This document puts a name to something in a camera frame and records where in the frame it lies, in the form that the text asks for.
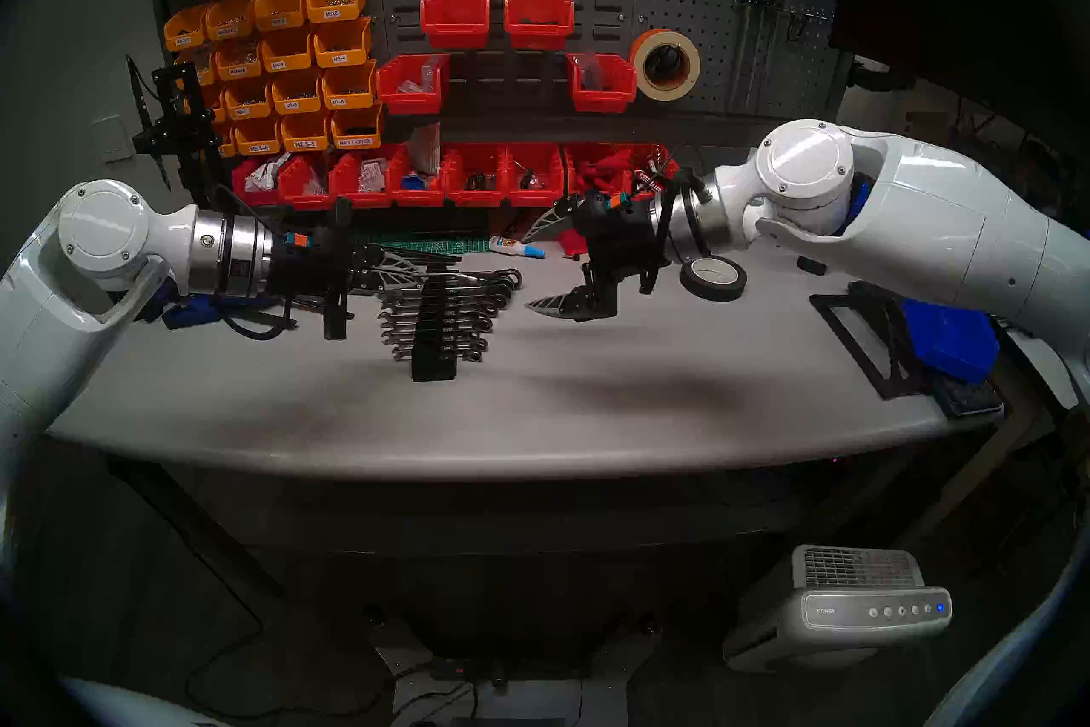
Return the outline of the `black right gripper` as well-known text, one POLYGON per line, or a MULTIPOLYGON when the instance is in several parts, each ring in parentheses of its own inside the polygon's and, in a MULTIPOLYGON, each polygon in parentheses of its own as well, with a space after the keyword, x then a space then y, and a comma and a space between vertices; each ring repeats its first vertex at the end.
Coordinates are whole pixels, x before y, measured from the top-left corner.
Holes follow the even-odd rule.
POLYGON ((534 220, 521 238, 524 244, 556 241, 574 230, 586 244, 588 264, 582 284, 567 293, 526 302, 531 312, 569 322, 594 322, 617 316, 618 286, 638 277, 639 292, 653 293, 661 269, 668 265, 664 239, 652 220, 655 199, 650 193, 606 194, 589 190, 581 199, 567 195, 534 220))

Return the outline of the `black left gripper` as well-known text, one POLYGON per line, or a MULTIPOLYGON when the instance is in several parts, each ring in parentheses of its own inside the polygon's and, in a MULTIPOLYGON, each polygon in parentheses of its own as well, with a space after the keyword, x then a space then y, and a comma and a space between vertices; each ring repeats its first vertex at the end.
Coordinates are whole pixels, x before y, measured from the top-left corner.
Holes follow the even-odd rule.
POLYGON ((352 213, 350 201, 339 197, 327 225, 274 237, 268 294, 288 304, 301 296, 320 299, 323 336, 330 341, 347 337, 352 290, 409 291, 428 279, 426 254, 359 242, 352 213))

